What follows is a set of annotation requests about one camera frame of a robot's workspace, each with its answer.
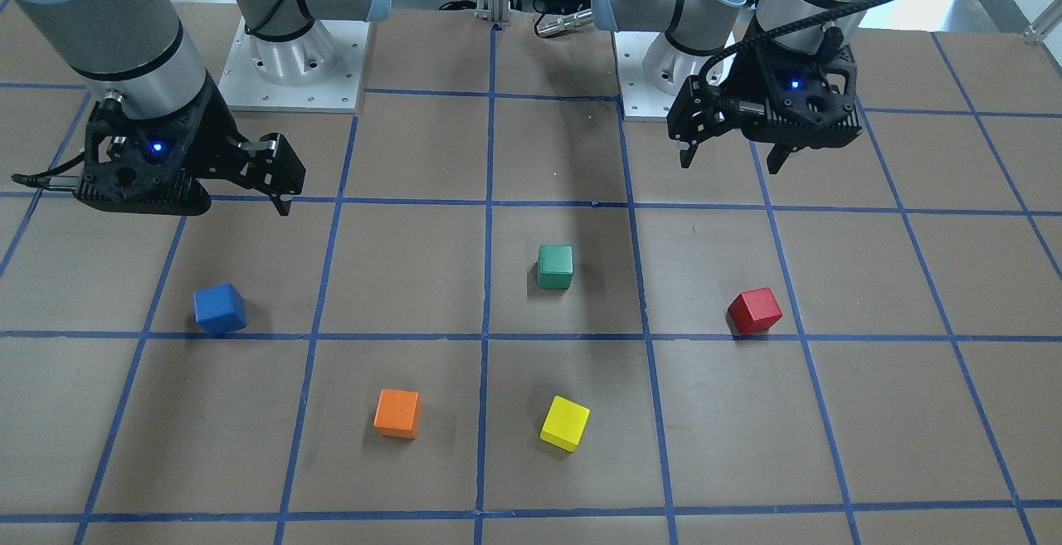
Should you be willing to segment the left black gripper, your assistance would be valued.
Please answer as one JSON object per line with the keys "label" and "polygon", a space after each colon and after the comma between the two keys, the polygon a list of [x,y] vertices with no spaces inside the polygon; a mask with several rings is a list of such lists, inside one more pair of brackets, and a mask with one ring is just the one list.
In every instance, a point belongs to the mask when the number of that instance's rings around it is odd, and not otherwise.
{"label": "left black gripper", "polygon": [[[668,135],[679,141],[680,167],[689,168],[703,142],[739,129],[751,132],[767,122],[767,93],[763,66],[756,54],[737,54],[722,83],[712,84],[714,66],[687,76],[668,113]],[[767,173],[778,174],[793,152],[792,144],[773,144],[767,153]]]}

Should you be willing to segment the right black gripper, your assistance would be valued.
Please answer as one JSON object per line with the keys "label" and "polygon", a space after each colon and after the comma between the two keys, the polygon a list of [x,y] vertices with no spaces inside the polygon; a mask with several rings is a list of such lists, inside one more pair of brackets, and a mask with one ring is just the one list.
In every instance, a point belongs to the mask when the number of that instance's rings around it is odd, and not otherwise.
{"label": "right black gripper", "polygon": [[216,86],[209,86],[202,102],[187,155],[187,171],[194,178],[223,178],[235,185],[266,194],[278,215],[287,217],[294,195],[303,193],[306,168],[280,133],[263,134],[249,140],[236,127],[227,103]]}

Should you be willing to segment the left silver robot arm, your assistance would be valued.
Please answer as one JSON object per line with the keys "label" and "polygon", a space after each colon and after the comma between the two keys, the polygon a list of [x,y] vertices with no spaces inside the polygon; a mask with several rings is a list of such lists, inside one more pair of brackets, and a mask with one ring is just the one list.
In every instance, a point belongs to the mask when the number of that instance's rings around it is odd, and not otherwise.
{"label": "left silver robot arm", "polygon": [[860,137],[850,47],[866,0],[590,0],[600,30],[652,32],[645,65],[672,95],[667,114],[680,166],[738,130],[771,144],[775,174],[801,149]]}

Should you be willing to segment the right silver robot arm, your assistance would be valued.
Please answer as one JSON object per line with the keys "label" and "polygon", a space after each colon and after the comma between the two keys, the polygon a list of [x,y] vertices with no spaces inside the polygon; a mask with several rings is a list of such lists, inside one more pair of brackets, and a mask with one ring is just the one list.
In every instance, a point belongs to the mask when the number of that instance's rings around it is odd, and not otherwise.
{"label": "right silver robot arm", "polygon": [[[13,0],[90,87],[95,107],[82,151],[27,188],[64,191],[103,212],[196,216],[212,199],[204,178],[268,197],[282,216],[306,168],[280,133],[250,140],[170,0]],[[236,0],[254,87],[263,98],[311,98],[361,69],[330,21],[387,19],[392,0]]]}

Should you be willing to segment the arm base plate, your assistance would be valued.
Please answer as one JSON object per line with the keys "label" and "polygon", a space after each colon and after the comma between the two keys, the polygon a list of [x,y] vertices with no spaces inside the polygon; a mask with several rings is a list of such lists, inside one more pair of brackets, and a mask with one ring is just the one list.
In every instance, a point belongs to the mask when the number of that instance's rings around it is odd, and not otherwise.
{"label": "arm base plate", "polygon": [[663,32],[614,32],[613,39],[626,118],[666,122],[679,88],[707,57],[679,50]]}
{"label": "arm base plate", "polygon": [[236,29],[217,81],[232,110],[356,113],[367,59],[367,21],[316,21],[288,42]]}

